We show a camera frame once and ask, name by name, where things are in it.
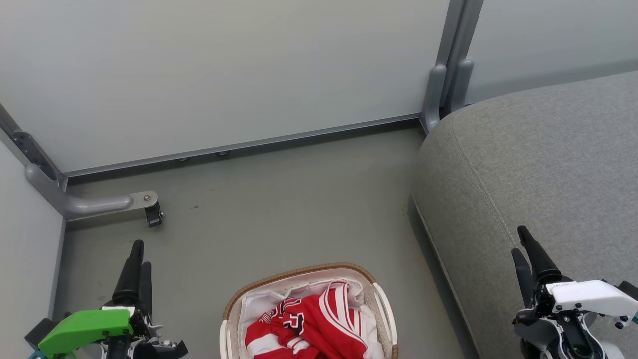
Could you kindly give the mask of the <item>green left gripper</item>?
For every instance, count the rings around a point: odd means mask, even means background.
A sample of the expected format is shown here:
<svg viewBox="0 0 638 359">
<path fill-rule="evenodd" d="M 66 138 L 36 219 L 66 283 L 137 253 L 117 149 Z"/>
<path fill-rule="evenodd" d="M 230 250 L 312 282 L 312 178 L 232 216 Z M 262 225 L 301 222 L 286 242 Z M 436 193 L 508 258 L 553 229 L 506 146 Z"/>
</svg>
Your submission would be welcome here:
<svg viewBox="0 0 638 359">
<path fill-rule="evenodd" d="M 97 310 L 66 314 L 61 321 L 41 320 L 25 336 L 32 359 L 74 359 L 74 352 L 98 345 L 103 359 L 182 359 L 184 341 L 161 340 L 153 325 L 152 264 L 143 262 L 144 242 L 134 241 L 119 275 L 112 302 Z"/>
</svg>

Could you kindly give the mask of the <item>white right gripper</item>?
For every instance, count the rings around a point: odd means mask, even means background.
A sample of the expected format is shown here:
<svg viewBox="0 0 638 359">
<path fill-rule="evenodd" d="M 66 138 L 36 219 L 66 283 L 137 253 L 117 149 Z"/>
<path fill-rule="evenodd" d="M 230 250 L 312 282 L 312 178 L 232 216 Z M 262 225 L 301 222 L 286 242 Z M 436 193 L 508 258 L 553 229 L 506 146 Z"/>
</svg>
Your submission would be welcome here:
<svg viewBox="0 0 638 359">
<path fill-rule="evenodd" d="M 620 348 L 596 338 L 590 325 L 597 317 L 615 320 L 615 327 L 621 330 L 629 323 L 636 323 L 636 287 L 626 281 L 619 286 L 603 280 L 556 283 L 563 275 L 542 245 L 526 226 L 519 226 L 517 232 L 529 259 L 528 263 L 519 248 L 512 249 L 525 306 L 513 319 L 522 356 L 525 359 L 624 359 Z M 535 281 L 541 284 L 536 289 Z"/>
</svg>

